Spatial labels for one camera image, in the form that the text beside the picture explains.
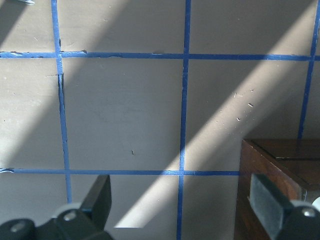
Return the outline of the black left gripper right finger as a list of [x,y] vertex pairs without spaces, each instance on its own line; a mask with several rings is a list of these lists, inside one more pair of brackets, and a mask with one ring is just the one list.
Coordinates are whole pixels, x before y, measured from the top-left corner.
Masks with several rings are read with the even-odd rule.
[[272,240],[320,238],[320,209],[309,202],[288,199],[264,174],[251,175],[249,204]]

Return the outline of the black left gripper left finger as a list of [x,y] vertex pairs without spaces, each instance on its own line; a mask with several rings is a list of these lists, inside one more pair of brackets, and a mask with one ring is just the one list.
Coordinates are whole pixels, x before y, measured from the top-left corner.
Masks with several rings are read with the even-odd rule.
[[63,206],[52,226],[57,232],[103,232],[111,206],[111,178],[99,175],[83,201]]

